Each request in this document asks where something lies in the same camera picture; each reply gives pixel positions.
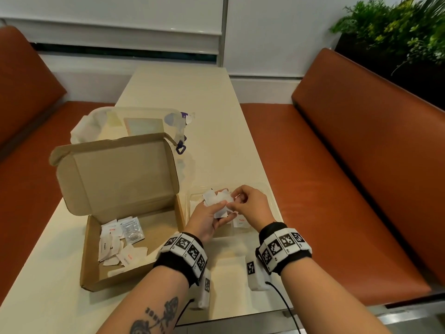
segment wristband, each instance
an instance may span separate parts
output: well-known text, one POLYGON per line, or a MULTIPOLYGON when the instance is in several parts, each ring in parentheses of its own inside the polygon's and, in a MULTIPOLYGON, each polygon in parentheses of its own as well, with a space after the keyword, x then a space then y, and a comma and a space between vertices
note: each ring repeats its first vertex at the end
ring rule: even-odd
POLYGON ((290 262, 312 258, 312 248, 294 228, 285 223, 271 223, 259 233, 260 247, 255 255, 269 274, 281 275, 283 268, 290 262))
POLYGON ((203 243, 193 234, 177 233, 171 236, 159 250, 153 267, 166 266, 181 272, 189 282, 199 286, 207 265, 203 243))

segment hand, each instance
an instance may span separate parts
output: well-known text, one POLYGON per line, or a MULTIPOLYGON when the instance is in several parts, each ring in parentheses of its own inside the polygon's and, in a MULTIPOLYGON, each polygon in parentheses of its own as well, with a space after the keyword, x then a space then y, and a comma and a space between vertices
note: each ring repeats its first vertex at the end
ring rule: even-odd
POLYGON ((226 218, 214 219, 213 215, 226 204, 225 200, 210 206, 204 206, 204 201, 200 202, 193 211, 184 228, 184 232, 197 236, 203 244, 210 241, 219 227, 227 224, 237 216, 236 213, 230 213, 226 218))
POLYGON ((231 196, 235 201, 228 203, 227 207, 245 216, 248 223, 258 232, 275 221, 267 196, 260 190, 242 185, 233 191, 231 196))

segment green plant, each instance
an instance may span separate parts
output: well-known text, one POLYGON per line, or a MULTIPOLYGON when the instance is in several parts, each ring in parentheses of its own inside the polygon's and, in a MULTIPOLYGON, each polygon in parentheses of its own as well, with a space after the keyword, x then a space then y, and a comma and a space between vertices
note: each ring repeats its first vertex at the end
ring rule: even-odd
POLYGON ((445 61, 445 0, 359 1, 330 28, 404 58, 403 63, 445 61))

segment planter box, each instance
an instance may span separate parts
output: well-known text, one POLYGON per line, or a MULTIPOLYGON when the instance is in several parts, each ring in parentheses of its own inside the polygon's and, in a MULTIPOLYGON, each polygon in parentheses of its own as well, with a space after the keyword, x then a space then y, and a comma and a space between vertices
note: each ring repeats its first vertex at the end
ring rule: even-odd
POLYGON ((391 75, 404 61, 403 56, 393 56, 379 48, 369 48, 368 44, 348 34, 341 35, 335 51, 445 110, 445 96, 441 91, 445 84, 445 65, 431 62, 405 63, 391 75))

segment black cable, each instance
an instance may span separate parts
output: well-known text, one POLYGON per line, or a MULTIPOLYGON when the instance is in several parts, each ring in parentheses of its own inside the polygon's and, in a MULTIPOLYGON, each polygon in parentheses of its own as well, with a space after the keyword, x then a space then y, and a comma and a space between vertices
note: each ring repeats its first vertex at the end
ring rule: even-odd
POLYGON ((282 295, 282 294, 280 293, 280 291, 278 291, 278 289, 277 289, 275 286, 273 286, 269 281, 266 281, 266 284, 272 286, 273 288, 275 288, 275 290, 277 291, 277 293, 281 296, 281 298, 282 298, 283 301, 284 301, 284 304, 285 304, 286 307, 287 307, 287 310, 288 310, 289 313, 291 314, 292 320, 294 320, 294 322, 295 322, 295 326, 297 326, 297 331, 298 331, 298 333, 301 334, 301 332, 300 332, 300 328, 298 327, 298 324, 297 324, 297 320, 295 320, 295 318, 294 318, 294 316, 293 316, 293 314, 292 314, 292 312, 291 312, 291 309, 289 308, 289 305, 287 304, 287 302, 286 302, 285 298, 283 297, 283 295, 282 295))
POLYGON ((194 301, 194 299, 190 299, 189 302, 186 304, 186 306, 184 307, 184 309, 182 310, 181 314, 178 316, 178 319, 176 320, 176 325, 178 324, 179 319, 181 319, 182 314, 186 311, 186 308, 190 305, 190 303, 192 303, 194 301))

